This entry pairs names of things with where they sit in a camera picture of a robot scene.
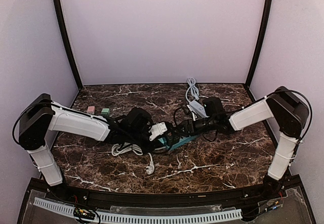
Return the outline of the green dual USB charger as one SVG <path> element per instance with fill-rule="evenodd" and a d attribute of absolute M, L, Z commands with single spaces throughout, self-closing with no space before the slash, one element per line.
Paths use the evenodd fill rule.
<path fill-rule="evenodd" d="M 110 114 L 110 109 L 109 108 L 103 108 L 101 110 L 101 115 L 109 115 Z"/>

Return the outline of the teal power strip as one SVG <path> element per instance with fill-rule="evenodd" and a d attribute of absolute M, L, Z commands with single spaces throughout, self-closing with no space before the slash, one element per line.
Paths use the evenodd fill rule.
<path fill-rule="evenodd" d="M 178 142 L 174 143 L 172 146 L 169 146 L 167 144 L 167 139 L 166 138 L 159 138 L 158 140 L 162 143 L 162 145 L 167 149 L 167 150 L 174 150 L 178 147 L 181 147 L 184 144 L 189 143 L 190 141 L 193 141 L 197 138 L 197 136 L 190 136 L 190 137 L 180 137 Z"/>

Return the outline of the pink USB charger plug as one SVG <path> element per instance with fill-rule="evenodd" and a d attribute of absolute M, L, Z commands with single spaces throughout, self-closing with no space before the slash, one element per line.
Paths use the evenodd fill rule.
<path fill-rule="evenodd" d="M 86 110 L 86 112 L 87 112 L 88 114 L 91 114 L 91 115 L 94 115 L 94 114 L 95 114 L 95 111 L 96 111 L 95 106 L 88 106 L 88 107 L 87 107 L 87 110 Z"/>

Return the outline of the light blue power strip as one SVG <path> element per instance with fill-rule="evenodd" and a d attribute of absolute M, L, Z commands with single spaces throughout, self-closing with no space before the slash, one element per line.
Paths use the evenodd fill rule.
<path fill-rule="evenodd" d="M 189 107 L 193 110 L 195 114 L 202 118 L 207 118 L 207 114 L 205 112 L 205 108 L 203 105 L 201 105 L 198 101 L 193 100 L 189 102 Z"/>

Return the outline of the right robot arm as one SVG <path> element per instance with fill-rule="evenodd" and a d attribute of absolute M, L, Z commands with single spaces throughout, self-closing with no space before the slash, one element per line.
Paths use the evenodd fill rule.
<path fill-rule="evenodd" d="M 284 86 L 233 111 L 226 111 L 219 97 L 204 99 L 206 116 L 176 123 L 183 136 L 216 131 L 230 135 L 260 122 L 276 124 L 277 145 L 267 177 L 279 181 L 294 160 L 299 145 L 309 131 L 313 118 L 312 105 L 302 93 Z"/>

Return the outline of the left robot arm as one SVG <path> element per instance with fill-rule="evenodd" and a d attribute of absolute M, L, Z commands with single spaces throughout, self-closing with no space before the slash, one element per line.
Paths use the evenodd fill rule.
<path fill-rule="evenodd" d="M 118 118 L 95 116 L 64 107 L 49 94 L 39 95 L 18 117 L 12 129 L 14 142 L 28 152 L 51 187 L 63 184 L 63 174 L 47 147 L 48 131 L 67 132 L 121 148 L 138 146 L 142 153 L 153 153 L 160 138 L 172 127 L 154 124 L 151 115 L 135 107 Z"/>

